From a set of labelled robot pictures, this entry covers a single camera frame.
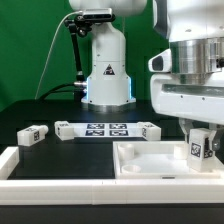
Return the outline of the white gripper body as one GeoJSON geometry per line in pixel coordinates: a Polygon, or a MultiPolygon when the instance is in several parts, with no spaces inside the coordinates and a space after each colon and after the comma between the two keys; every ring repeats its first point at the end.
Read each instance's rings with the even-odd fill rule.
{"type": "Polygon", "coordinates": [[[182,84],[171,73],[171,50],[148,62],[151,102],[156,113],[224,125],[224,68],[207,74],[203,84],[182,84]]]}

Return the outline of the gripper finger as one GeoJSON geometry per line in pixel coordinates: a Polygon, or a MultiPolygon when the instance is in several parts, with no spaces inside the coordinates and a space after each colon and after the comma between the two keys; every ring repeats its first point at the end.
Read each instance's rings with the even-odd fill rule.
{"type": "Polygon", "coordinates": [[[208,143],[209,149],[214,153],[221,149],[221,138],[224,135],[224,125],[209,124],[208,143]]]}
{"type": "Polygon", "coordinates": [[[179,125],[184,134],[185,141],[188,142],[190,130],[193,128],[193,121],[190,119],[180,118],[179,125]]]}

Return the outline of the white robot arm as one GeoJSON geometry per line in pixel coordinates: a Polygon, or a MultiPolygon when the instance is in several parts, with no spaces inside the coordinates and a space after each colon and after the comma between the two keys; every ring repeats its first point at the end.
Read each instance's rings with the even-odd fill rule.
{"type": "MultiPolygon", "coordinates": [[[[82,103],[105,111],[133,103],[125,69],[125,37],[114,16],[142,13],[147,0],[69,0],[92,27],[92,72],[82,103]]],[[[152,0],[153,28],[169,48],[148,62],[158,114],[224,125],[224,0],[152,0]]]]}

